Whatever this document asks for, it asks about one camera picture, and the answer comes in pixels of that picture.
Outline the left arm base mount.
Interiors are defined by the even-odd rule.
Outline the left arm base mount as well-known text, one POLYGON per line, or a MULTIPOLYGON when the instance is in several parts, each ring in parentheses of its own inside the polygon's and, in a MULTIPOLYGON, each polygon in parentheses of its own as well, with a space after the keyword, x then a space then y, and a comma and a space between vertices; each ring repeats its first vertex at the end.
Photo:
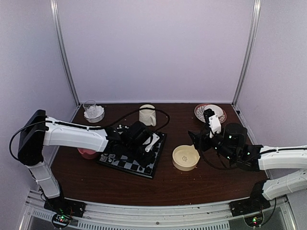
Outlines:
POLYGON ((50 203, 50 200, 46 200, 44 203, 44 209, 55 213, 51 218, 51 223, 58 229, 67 227, 74 220, 74 217, 82 218, 85 207, 84 202, 67 199, 64 199, 63 204, 50 203))

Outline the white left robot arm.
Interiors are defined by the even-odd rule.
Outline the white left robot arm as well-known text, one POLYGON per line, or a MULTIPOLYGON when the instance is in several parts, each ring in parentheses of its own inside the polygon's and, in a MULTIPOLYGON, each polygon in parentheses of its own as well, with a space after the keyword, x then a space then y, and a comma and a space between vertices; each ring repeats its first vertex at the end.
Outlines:
POLYGON ((50 204, 59 213, 69 209, 69 202, 61 196, 61 188, 42 154, 44 146, 65 146, 99 153, 127 156, 146 167, 155 154, 152 147, 160 139, 142 122, 118 131, 112 126, 84 126, 67 123, 37 110, 18 131, 17 159, 34 175, 50 204))

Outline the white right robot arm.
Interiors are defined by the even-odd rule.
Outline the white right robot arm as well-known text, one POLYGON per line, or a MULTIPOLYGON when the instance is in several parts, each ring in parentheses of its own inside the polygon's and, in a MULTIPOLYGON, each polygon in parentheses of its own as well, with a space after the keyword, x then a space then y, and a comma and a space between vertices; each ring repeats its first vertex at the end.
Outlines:
POLYGON ((238 123, 229 123, 222 134, 205 124, 200 133, 188 132, 195 149, 201 156, 214 149, 219 156, 229 161, 229 169, 239 168, 248 172, 270 169, 296 169, 283 177, 264 180, 254 185, 250 198, 246 200, 249 211, 257 211, 264 200, 304 190, 307 187, 307 148, 269 147, 246 143, 247 129, 238 123))

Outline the cream bowl of black pieces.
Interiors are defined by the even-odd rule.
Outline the cream bowl of black pieces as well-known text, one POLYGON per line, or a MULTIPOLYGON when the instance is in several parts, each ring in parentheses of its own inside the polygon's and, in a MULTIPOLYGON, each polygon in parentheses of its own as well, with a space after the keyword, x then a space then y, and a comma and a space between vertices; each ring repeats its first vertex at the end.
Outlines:
POLYGON ((196 168, 200 155, 194 145, 180 145, 173 150, 172 163, 181 171, 191 171, 196 168))

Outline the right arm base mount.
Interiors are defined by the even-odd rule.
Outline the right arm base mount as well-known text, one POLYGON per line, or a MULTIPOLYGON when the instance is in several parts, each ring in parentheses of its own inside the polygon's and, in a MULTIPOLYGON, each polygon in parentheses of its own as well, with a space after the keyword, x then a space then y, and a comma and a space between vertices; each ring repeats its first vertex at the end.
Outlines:
POLYGON ((263 211, 271 207, 270 201, 265 198, 246 198, 229 203, 233 217, 243 216, 247 226, 252 228, 264 224, 263 211))

